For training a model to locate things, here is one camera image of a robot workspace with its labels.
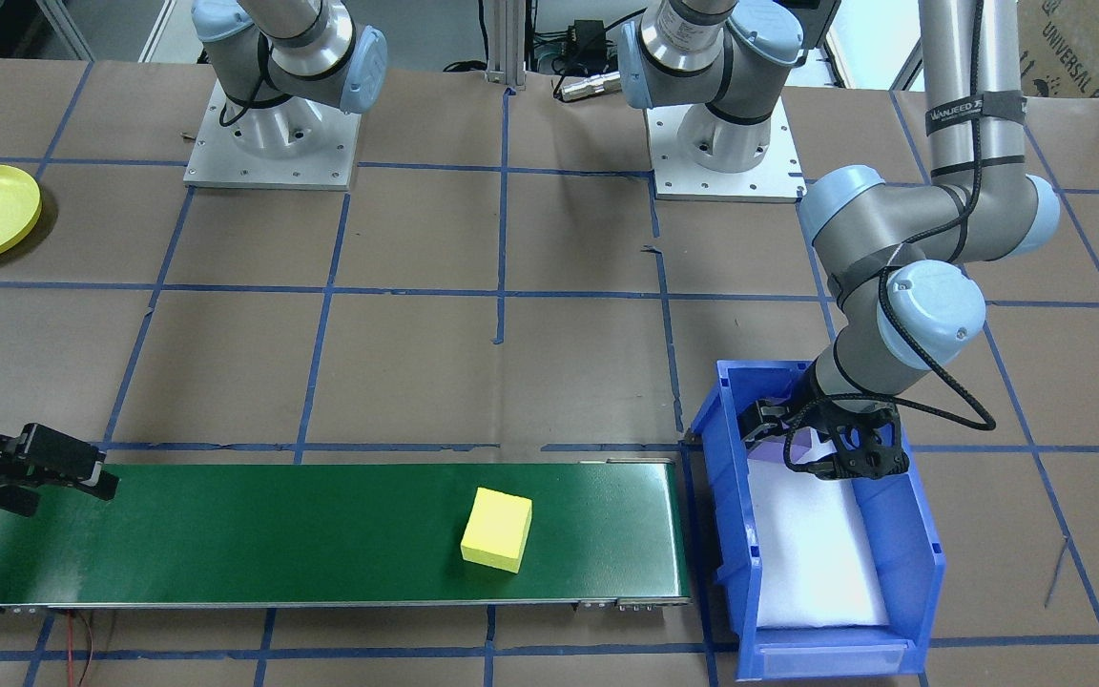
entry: cable strap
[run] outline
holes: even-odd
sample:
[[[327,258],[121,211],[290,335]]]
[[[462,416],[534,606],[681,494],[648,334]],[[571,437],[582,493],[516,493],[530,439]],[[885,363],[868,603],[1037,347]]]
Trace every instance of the cable strap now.
[[[1020,90],[987,90],[977,96],[952,100],[928,112],[928,135],[977,118],[997,118],[1024,123],[1029,100]]]

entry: blue joint cap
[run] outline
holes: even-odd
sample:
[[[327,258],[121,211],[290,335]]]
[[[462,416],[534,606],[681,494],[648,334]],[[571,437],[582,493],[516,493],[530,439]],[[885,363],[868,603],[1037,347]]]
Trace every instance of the blue joint cap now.
[[[253,25],[253,18],[235,0],[196,0],[192,30],[202,43],[231,38]]]
[[[987,321],[981,290],[959,268],[939,261],[920,261],[889,278],[889,304],[898,322],[941,365],[947,365],[977,337]],[[876,308],[880,339],[901,364],[929,369],[907,340]]]
[[[803,51],[803,27],[799,19],[771,0],[741,0],[728,18],[741,42],[767,60],[785,67],[799,64]]]
[[[799,223],[808,244],[815,242],[817,235],[861,192],[885,182],[876,170],[866,165],[851,165],[848,168],[832,170],[817,179],[808,195],[799,201]]]
[[[342,112],[367,112],[376,104],[388,74],[388,42],[375,26],[363,26],[355,38],[354,54],[345,70]]]
[[[1029,234],[1003,257],[1023,256],[1024,253],[1037,251],[1059,231],[1059,196],[1054,192],[1050,181],[1033,175],[1029,175],[1029,179],[1037,188],[1037,213],[1033,214]]]
[[[630,19],[618,35],[618,71],[622,75],[626,103],[636,110],[648,110],[653,104],[647,88],[647,66],[642,62],[639,40],[639,19]]]

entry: white foam insert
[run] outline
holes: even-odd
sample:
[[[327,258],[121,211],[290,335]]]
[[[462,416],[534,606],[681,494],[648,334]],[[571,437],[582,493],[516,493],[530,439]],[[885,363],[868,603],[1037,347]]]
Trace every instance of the white foam insert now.
[[[806,451],[792,448],[795,462]],[[850,480],[791,473],[782,444],[763,441],[748,454],[748,492],[763,557],[758,627],[889,625]]]

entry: blue plastic bin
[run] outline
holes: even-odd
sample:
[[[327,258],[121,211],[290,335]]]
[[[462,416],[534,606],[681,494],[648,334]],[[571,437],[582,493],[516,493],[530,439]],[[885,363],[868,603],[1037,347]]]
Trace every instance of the blue plastic bin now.
[[[757,627],[763,563],[736,417],[758,399],[785,399],[807,364],[720,361],[719,383],[690,429],[701,435],[714,494],[732,630],[741,635],[736,679],[922,673],[944,577],[944,553],[919,474],[855,479],[852,487],[876,561],[889,627],[768,630]],[[907,450],[910,445],[902,439]],[[834,584],[842,584],[834,579]]]

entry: cardboard box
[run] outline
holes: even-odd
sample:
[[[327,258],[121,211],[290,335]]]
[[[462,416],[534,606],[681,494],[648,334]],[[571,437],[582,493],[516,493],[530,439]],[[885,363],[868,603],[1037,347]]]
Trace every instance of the cardboard box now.
[[[1025,96],[1099,98],[1099,0],[1020,0]]]

